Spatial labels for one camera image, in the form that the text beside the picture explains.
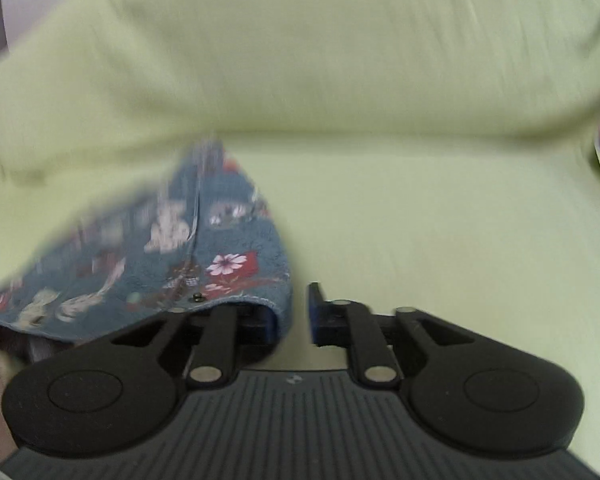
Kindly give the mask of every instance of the floral fabric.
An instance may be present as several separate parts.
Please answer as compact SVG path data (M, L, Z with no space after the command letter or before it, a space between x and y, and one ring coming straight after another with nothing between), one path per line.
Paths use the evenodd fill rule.
M291 324L288 263L266 202L212 142L159 190L80 222L0 288L0 324L90 339L161 310L225 301L268 306L277 336Z

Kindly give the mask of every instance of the black metal bar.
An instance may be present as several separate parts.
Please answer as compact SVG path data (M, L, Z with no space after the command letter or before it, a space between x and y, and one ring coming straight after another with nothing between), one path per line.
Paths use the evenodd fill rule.
M186 381L189 388L224 386L234 374L238 312L231 304L215 306L194 349Z
M237 344L243 346L273 346L278 339L278 319L265 305L232 303L238 312ZM209 322L212 309L194 312L189 325L197 343Z
M400 368L386 345L380 327L362 303L343 305L349 325L350 368L358 382L371 388L395 388Z

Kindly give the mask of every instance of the metal rivet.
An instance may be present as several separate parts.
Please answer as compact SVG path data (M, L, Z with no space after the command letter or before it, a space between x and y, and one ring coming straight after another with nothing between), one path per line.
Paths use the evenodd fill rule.
M202 303L206 301L206 297L201 292L196 292L189 298L189 303Z
M199 366L193 368L189 377L199 383L215 383L222 377L222 372L215 366Z
M396 371L388 366L371 366L365 370L365 377L375 383L389 383L397 376Z

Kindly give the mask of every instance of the pink flower print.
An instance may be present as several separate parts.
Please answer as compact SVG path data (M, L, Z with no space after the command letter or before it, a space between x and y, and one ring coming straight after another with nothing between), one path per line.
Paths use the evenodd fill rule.
M219 292L219 293L223 293L223 292L227 292L229 290L231 290L230 287L224 286L224 285L218 285L217 283L209 283L208 285L205 285L205 291L206 292Z
M227 173L238 173L240 166L234 158L226 158L222 164L222 170Z
M233 274L236 269L240 269L242 264L247 261L247 257L242 254L218 254L213 260L213 263L209 265L206 270L212 276L224 276L226 274Z

